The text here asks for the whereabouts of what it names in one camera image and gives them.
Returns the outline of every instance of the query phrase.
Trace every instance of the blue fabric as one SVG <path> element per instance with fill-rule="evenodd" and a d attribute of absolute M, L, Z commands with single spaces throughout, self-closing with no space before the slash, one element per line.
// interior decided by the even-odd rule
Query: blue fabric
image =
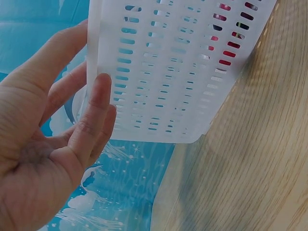
<path fill-rule="evenodd" d="M 0 81 L 54 33 L 88 17 L 89 0 L 0 0 Z M 84 60 L 83 50 L 68 67 Z M 56 135 L 72 126 L 71 103 L 43 126 Z M 146 231 L 173 144 L 110 141 L 64 208 L 42 231 Z"/>

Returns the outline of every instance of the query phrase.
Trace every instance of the finger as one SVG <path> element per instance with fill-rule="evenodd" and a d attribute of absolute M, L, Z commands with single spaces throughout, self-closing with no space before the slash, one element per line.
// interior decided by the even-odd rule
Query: finger
<path fill-rule="evenodd" d="M 88 167 L 92 166 L 95 163 L 95 161 L 100 157 L 104 147 L 109 141 L 114 129 L 116 121 L 115 119 L 116 119 L 116 107 L 110 105 L 108 108 L 108 113 L 103 128 L 90 155 L 88 161 Z"/>
<path fill-rule="evenodd" d="M 111 93 L 111 79 L 107 74 L 99 75 L 94 82 L 88 108 L 77 123 L 68 147 L 86 167 L 92 149 L 98 139 L 108 112 Z"/>
<path fill-rule="evenodd" d="M 67 76 L 54 83 L 48 93 L 47 104 L 40 122 L 44 124 L 73 94 L 87 82 L 87 63 L 83 62 Z"/>
<path fill-rule="evenodd" d="M 53 137 L 45 137 L 45 141 L 53 148 L 59 149 L 66 147 L 68 144 L 69 139 L 71 138 L 73 132 L 75 131 L 76 124 L 71 126 L 68 130 L 61 133 L 58 136 Z"/>
<path fill-rule="evenodd" d="M 35 86 L 33 93 L 47 94 L 54 80 L 87 43 L 87 22 L 55 34 L 26 63 L 17 68 L 6 82 Z"/>

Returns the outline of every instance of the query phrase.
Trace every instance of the wood grain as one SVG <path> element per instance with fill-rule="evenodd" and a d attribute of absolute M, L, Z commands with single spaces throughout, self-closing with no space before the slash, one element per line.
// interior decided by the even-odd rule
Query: wood grain
<path fill-rule="evenodd" d="M 152 231 L 308 231 L 308 1 L 281 0 L 195 144 L 177 145 Z"/>

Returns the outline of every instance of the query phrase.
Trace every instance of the palm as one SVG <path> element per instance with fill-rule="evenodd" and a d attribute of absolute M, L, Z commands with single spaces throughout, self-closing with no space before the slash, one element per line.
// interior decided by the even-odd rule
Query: palm
<path fill-rule="evenodd" d="M 32 227 L 38 221 L 50 220 L 76 187 L 65 166 L 58 164 L 61 160 L 55 152 L 57 149 L 50 143 L 32 140 L 21 151 L 20 165 L 5 179 L 6 194 L 3 199 L 6 212 L 12 218 L 12 224 L 22 224 L 23 230 L 38 229 L 44 225 L 39 223 Z M 81 172 L 77 171 L 79 174 L 74 176 L 80 178 Z"/>
<path fill-rule="evenodd" d="M 86 44 L 86 25 L 53 37 L 0 84 L 0 230 L 37 230 L 64 205 L 109 140 L 111 81 L 97 77 L 81 120 L 58 137 L 39 129 L 86 82 L 86 64 L 52 84 Z"/>

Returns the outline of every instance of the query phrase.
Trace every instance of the fingernail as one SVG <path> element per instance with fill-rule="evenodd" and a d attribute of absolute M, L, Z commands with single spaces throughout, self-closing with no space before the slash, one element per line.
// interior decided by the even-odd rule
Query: fingernail
<path fill-rule="evenodd" d="M 88 24 L 88 19 L 83 20 L 81 23 L 79 23 L 80 25 L 84 25 L 84 24 Z"/>

